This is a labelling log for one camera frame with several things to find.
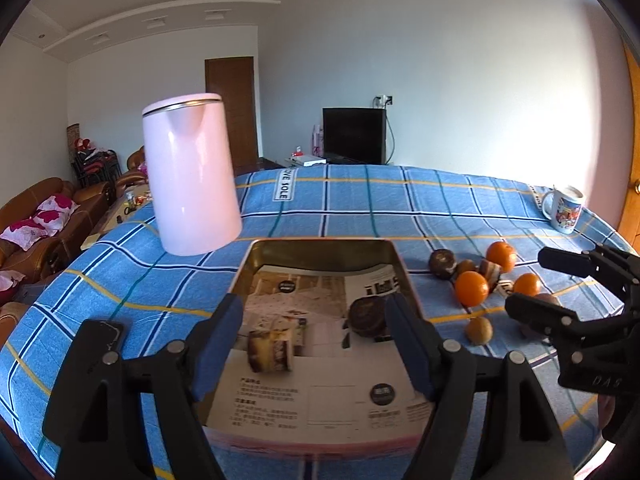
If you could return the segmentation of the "brown kiwi fruit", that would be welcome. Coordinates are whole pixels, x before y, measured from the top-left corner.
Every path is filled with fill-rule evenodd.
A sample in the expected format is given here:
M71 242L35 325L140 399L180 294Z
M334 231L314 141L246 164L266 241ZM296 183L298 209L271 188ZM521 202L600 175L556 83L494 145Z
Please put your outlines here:
M486 316L471 318L465 326L465 337L474 346L484 346L494 336L494 329Z

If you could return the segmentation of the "dark brown passion fruit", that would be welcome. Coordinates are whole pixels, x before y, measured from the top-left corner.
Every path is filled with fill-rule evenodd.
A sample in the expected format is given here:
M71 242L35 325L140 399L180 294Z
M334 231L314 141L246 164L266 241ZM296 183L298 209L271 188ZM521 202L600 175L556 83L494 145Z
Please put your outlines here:
M428 259L428 268L435 278L448 281L454 275L457 267L457 259L449 249L436 249Z

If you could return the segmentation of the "red white patterned cushion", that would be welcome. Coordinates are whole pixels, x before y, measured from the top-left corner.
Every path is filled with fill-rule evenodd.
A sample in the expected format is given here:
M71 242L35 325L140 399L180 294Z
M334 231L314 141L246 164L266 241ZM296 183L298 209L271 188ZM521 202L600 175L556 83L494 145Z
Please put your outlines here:
M37 207L31 217L7 226L1 233L1 239L27 252L40 240L61 232L78 207L78 203L68 196L53 194Z

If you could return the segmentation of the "blue plaid tablecloth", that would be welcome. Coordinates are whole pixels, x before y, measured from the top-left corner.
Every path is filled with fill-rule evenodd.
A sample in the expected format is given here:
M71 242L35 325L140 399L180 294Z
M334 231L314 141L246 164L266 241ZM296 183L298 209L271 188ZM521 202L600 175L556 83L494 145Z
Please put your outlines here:
M521 353L582 464L600 438L597 398L562 388L546 336L527 337L492 292L459 301L438 278L435 250L481 262L497 242L516 253L503 278L534 276L582 320L619 314L623 301L593 278L543 268L546 247L626 249L612 226L583 210L557 231L540 186L403 166L329 165L259 171L236 181L242 230L226 246L171 255L152 205L83 252L35 300L1 349L1 416L47 472L58 441L42 431L66 353L80 326L99 322L123 361L152 356L215 311L242 299L220 336L231 349L220 381L196 388L196 410L230 479L399 479L434 405L412 388L390 336L362 338L348 310L362 297L401 292L445 339L465 342L476 318L494 333L476 353Z

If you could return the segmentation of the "brown leather sofa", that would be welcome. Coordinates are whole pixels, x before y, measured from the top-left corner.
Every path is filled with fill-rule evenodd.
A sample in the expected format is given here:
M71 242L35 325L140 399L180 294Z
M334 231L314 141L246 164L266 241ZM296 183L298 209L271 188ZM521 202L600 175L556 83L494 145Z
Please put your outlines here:
M26 283L61 271L114 197L108 182L78 190L52 177L26 188L1 207L1 269L21 273Z

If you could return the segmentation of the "orange mandarin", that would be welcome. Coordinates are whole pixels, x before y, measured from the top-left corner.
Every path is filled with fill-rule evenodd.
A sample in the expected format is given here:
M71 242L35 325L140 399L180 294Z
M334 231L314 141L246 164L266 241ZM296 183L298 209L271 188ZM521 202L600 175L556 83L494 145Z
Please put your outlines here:
M454 293L463 307L479 306L489 296L486 278L475 271L461 273L454 282Z
M499 240L498 242L493 242L488 247L486 259L489 262L498 264L503 273L508 273L511 272L518 263L518 253L512 245Z
M535 273L520 275L513 283L512 292L524 296L535 297L540 293L541 282Z

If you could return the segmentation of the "brown wooden door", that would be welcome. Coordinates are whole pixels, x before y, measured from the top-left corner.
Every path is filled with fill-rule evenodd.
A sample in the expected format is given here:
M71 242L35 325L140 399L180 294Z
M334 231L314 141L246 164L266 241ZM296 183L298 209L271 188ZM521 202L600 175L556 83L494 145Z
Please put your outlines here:
M219 94L224 102L235 172L254 167L258 163L254 58L206 60L205 89Z

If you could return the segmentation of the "dark round fruit in tin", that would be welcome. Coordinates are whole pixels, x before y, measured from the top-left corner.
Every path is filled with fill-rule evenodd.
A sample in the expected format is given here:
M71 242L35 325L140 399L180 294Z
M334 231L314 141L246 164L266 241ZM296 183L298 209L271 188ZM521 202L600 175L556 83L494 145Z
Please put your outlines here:
M360 337L381 336L386 330L385 301L380 296L356 299L348 309L349 328Z

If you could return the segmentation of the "pink metal tin box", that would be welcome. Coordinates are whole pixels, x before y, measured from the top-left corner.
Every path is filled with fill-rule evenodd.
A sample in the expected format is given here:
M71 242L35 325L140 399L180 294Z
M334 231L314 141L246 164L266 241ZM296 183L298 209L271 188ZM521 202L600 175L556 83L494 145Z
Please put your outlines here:
M231 285L242 325L216 389L198 409L211 444L324 457L409 452L432 406L413 388L393 337L355 334L349 306L399 292L418 298L394 244L379 238L272 238L250 245ZM300 327L292 372L254 373L252 330Z

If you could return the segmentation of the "white electric kettle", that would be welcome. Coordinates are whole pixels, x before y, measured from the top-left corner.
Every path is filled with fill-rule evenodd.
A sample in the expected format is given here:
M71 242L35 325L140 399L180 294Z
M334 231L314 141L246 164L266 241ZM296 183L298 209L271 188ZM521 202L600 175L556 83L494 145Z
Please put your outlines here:
M153 208L165 252L214 252L241 233L226 113L216 93L175 96L142 112Z

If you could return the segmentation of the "colourful printed white mug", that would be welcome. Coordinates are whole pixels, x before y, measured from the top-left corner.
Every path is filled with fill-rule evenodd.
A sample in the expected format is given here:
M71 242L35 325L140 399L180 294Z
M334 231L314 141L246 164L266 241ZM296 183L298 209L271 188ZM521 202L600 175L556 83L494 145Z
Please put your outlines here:
M584 194L574 186L552 188L542 196L541 212L553 229L572 234L582 213L584 198Z

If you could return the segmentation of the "black television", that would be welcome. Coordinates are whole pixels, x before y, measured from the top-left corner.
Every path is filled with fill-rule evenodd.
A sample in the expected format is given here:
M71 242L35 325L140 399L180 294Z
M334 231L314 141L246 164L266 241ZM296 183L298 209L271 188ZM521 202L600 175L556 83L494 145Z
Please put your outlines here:
M386 111L328 107L322 110L323 156L332 164L386 163Z

